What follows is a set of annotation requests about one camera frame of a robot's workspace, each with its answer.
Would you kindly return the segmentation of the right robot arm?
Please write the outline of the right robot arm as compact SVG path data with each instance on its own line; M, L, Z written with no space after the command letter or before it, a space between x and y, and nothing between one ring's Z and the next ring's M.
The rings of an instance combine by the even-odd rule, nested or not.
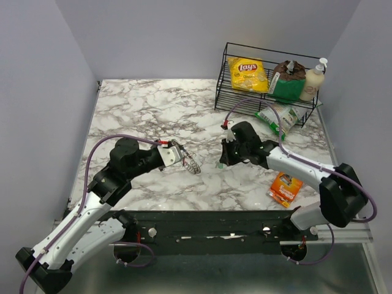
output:
M322 165L283 151L278 142L261 140L246 121L228 129L221 146L219 162L226 166L249 161L267 170L286 173L319 192L318 202L296 209L290 220L282 224L282 234L287 239L297 239L304 230L316 225L332 224L344 228L368 203L351 166Z

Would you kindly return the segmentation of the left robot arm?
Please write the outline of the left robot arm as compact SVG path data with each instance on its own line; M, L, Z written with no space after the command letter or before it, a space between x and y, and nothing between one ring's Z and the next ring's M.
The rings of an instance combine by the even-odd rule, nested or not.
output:
M93 225L114 207L132 188L131 181L154 169L182 162L183 146L174 140L150 141L150 149L140 149L137 137L116 135L107 165L85 181L83 195L75 208L41 242L32 248L23 247L16 258L44 293L59 293L73 273L107 245L117 241L136 243L135 219L127 213Z

